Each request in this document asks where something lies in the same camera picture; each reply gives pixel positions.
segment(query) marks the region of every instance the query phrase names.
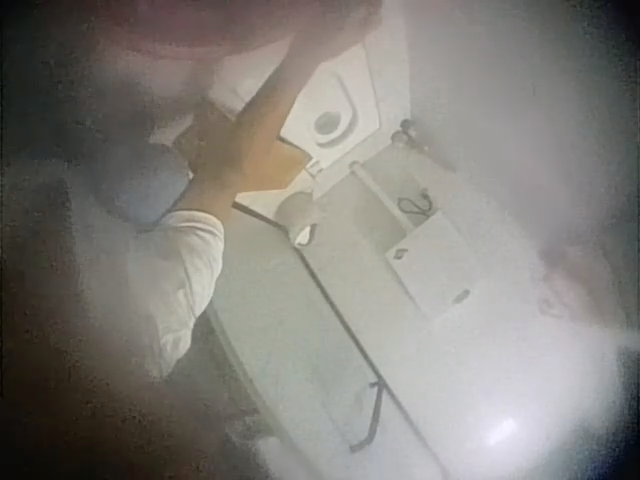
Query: white wall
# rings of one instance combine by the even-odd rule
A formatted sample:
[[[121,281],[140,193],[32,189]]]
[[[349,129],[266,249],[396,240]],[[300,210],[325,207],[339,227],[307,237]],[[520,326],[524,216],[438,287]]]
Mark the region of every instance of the white wall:
[[[493,278],[428,322],[384,258],[404,235],[393,217],[353,176],[321,198],[327,215],[307,255],[454,478],[520,475],[574,430],[606,424],[618,401],[615,350],[541,318],[535,249],[505,209],[393,147],[365,168],[392,195],[417,198],[426,186]]]
[[[423,139],[540,238],[637,199],[637,57],[603,7],[569,3],[405,0]]]

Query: white shirt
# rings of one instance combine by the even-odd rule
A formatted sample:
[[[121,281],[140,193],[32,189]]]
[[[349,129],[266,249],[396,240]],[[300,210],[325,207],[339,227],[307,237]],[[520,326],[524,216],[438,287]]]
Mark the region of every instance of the white shirt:
[[[138,233],[68,178],[80,286],[87,321],[113,322],[105,341],[130,344],[135,361],[166,376],[191,344],[222,269],[224,229],[206,213],[176,211]]]

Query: drain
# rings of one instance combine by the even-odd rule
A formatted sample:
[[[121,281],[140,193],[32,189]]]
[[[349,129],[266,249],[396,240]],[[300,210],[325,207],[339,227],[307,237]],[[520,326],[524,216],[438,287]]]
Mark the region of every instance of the drain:
[[[341,115],[339,112],[324,112],[313,123],[313,128],[320,135],[331,135],[340,126]]]

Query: person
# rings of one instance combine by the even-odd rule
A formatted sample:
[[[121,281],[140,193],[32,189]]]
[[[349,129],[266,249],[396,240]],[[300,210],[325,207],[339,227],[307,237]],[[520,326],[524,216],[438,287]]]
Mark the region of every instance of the person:
[[[176,198],[165,193],[177,190],[171,169],[181,167],[162,151],[153,178],[144,169],[127,170],[125,186],[103,178],[121,188],[109,195],[115,210],[145,211],[142,230],[105,209],[105,192],[87,181],[82,158],[5,162],[2,428],[25,475],[230,478],[222,465],[233,461],[213,453],[223,435],[200,431],[153,380],[189,348],[212,298],[224,225],[246,172],[269,150],[316,67],[362,41],[379,19],[378,0],[339,14],[322,5],[239,113],[218,155]],[[30,126],[15,120],[5,116],[12,128]],[[37,143],[39,132],[32,134]],[[13,153],[10,137],[3,158]],[[117,148],[104,153],[117,164]],[[157,203],[166,211],[148,215],[145,208]]]

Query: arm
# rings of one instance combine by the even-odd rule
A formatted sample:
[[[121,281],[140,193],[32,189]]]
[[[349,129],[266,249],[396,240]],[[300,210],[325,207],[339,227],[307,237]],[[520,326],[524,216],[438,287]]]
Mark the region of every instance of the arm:
[[[245,172],[269,152],[316,67],[362,41],[377,25],[380,4],[360,2],[349,13],[318,2],[285,59],[236,118],[219,156],[198,169],[174,210],[204,212],[224,223]]]
[[[219,157],[198,169],[174,210],[196,210],[225,222],[245,172],[269,152],[314,71],[315,65],[285,57],[236,118]]]

